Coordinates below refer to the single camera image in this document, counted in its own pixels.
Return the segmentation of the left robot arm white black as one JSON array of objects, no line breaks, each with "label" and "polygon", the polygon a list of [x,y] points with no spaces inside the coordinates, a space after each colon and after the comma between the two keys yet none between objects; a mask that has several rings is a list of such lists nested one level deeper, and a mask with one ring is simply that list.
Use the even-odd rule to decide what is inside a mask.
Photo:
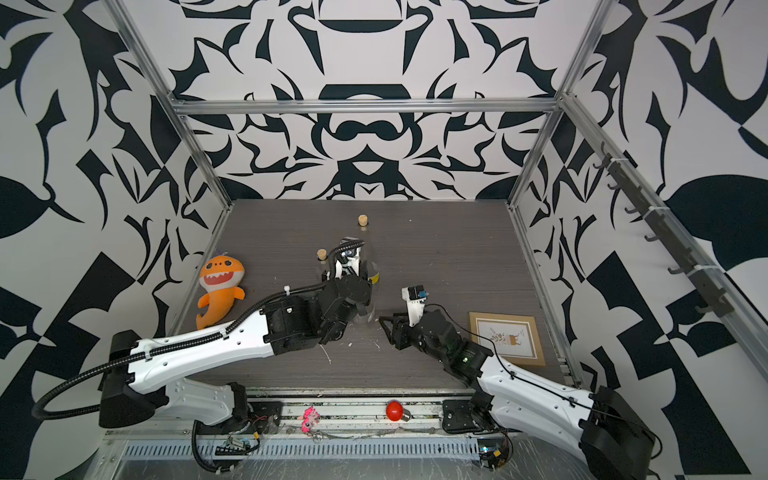
[{"label": "left robot arm white black", "polygon": [[342,338],[371,303],[373,285],[356,275],[282,292],[251,306],[235,321],[172,337],[142,339],[133,330],[113,335],[112,366],[100,384],[99,425],[133,426],[156,412],[207,426],[244,421],[244,388],[192,381],[192,376],[239,361],[311,349]]}]

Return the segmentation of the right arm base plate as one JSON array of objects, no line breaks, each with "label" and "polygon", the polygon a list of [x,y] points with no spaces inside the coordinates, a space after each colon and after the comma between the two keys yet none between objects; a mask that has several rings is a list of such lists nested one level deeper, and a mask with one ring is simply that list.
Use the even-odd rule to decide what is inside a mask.
[{"label": "right arm base plate", "polygon": [[444,400],[441,428],[448,434],[492,431],[495,424],[487,413],[471,400]]}]

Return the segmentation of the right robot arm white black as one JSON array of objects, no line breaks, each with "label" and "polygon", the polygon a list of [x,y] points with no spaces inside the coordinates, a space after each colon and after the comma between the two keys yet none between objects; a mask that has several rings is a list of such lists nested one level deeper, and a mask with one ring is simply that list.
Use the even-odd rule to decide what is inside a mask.
[{"label": "right robot arm white black", "polygon": [[616,390],[572,388],[517,367],[462,336],[441,311],[417,323],[404,314],[379,323],[396,349],[418,349],[474,389],[475,411],[499,427],[572,454],[597,479],[648,476],[656,437]]}]

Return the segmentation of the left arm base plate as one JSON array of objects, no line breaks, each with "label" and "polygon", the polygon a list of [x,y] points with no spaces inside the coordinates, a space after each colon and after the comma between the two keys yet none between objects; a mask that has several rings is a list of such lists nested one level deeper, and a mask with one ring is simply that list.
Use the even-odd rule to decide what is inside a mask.
[{"label": "left arm base plate", "polygon": [[197,435],[276,433],[282,423],[283,406],[281,401],[250,402],[243,415],[233,415],[232,418],[214,426],[200,424],[193,430]]}]

